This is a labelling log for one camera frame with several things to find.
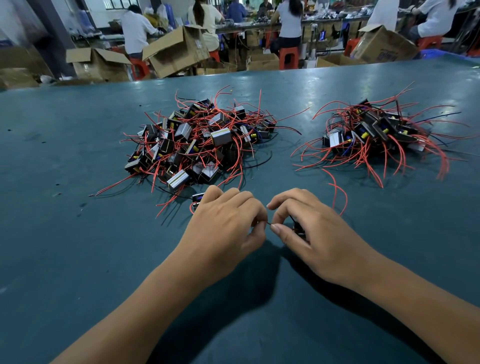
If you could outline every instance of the ponytail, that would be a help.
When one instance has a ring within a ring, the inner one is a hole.
[[[193,15],[195,16],[195,22],[199,26],[204,25],[204,19],[205,19],[205,10],[203,9],[201,2],[202,0],[195,0],[195,4],[193,5]]]
[[[303,4],[300,0],[289,0],[288,10],[293,16],[301,17],[303,15]]]

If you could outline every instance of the hand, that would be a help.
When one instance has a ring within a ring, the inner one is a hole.
[[[372,257],[379,255],[330,207],[307,190],[294,188],[267,205],[277,211],[270,228],[316,275],[353,289]],[[305,230],[307,241],[283,225],[291,215]]]
[[[172,255],[206,288],[262,246],[266,222],[267,211],[251,192],[210,186]]]

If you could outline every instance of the forearm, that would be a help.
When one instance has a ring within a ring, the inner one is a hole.
[[[202,291],[169,256],[115,311],[54,364],[145,363],[172,321]]]
[[[480,358],[480,308],[381,255],[355,290],[415,332],[448,363]]]

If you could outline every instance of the person's right hand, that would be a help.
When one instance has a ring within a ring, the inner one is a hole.
[[[330,207],[307,190],[294,188],[267,205],[275,210],[271,230],[319,277],[353,289],[379,254]],[[305,230],[304,241],[283,225],[291,215]]]

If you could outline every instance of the black hair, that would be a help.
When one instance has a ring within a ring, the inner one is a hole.
[[[193,5],[193,15],[195,16],[195,22],[199,26],[204,25],[205,19],[205,10],[202,8],[202,2],[205,2],[205,0],[195,0],[195,4]]]
[[[302,16],[303,15],[303,4],[300,0],[289,0],[288,1],[288,10],[293,16]]]
[[[136,14],[141,14],[142,13],[142,10],[140,9],[140,6],[138,6],[138,5],[130,5],[128,7],[128,10],[130,10],[131,12],[134,12]]]

